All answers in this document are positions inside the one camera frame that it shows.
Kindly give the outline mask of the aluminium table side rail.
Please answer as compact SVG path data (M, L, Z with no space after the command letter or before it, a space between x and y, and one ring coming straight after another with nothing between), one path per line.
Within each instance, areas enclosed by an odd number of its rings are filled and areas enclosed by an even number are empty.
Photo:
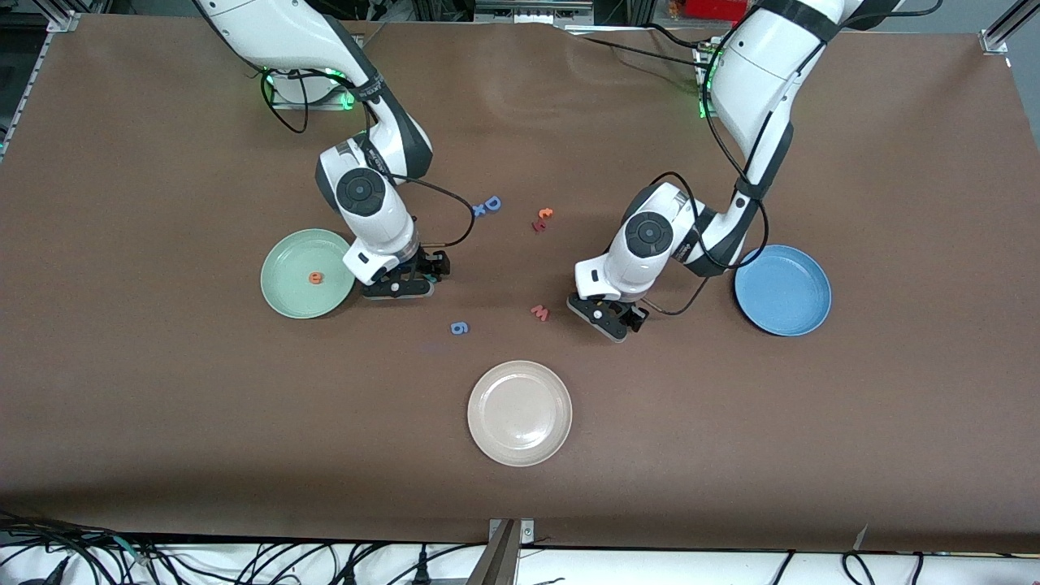
M6 32L15 40L11 43L0 40L0 163L10 151L11 141L54 39L54 33L44 30L8 29Z

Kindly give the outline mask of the beige plate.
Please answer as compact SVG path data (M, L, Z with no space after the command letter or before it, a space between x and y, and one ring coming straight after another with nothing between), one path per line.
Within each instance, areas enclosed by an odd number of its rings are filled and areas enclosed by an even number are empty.
M567 440L573 405L554 371L513 360L484 373L469 397L467 425L484 456L504 466L536 466Z

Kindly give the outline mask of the pale green plate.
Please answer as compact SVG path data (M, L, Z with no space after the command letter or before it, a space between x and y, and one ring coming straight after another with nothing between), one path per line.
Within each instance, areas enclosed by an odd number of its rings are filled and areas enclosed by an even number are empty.
M291 319L330 314L345 302L356 283L343 263L348 248L344 237L319 228L282 238L268 252L260 270L260 288L268 306ZM308 282L312 271L324 274L322 284Z

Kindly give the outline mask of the blue plate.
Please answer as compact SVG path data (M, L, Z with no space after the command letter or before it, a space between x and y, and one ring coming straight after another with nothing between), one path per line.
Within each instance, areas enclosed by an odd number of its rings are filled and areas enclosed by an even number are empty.
M772 336L806 336L829 316L832 288L816 259L788 245L755 249L733 279L744 316Z

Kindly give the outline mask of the metal table edge bracket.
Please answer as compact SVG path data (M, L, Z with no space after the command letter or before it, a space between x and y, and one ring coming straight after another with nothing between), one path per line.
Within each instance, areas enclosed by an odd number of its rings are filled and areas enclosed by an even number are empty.
M489 541L466 585L516 585L520 549L534 540L534 518L491 519Z

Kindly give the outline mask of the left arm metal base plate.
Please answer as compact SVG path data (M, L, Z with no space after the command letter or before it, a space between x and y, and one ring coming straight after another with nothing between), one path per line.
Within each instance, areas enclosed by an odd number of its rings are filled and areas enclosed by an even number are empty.
M691 49L692 56L694 56L695 63L702 63L702 66L707 66L707 63L712 62L713 55L718 49L718 44L723 41L723 37L716 36L703 41L698 41L695 43L695 48ZM716 110L712 104L712 95L710 90L712 90L712 78L714 75L716 67L712 69L698 69L695 76L697 76L697 85L699 90L699 108L700 116L704 118L713 118Z

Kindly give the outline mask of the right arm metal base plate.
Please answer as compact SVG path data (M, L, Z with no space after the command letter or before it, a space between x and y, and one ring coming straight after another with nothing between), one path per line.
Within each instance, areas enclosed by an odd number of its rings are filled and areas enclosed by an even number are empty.
M272 90L272 106L276 110L317 110L350 111L354 96L348 90L324 77L289 79L283 76L268 76L266 81Z

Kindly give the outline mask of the grey metal frame bar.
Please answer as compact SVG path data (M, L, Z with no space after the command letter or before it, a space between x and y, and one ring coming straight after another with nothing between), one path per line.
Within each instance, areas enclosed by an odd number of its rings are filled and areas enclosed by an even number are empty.
M593 26L592 0L474 0L473 22Z

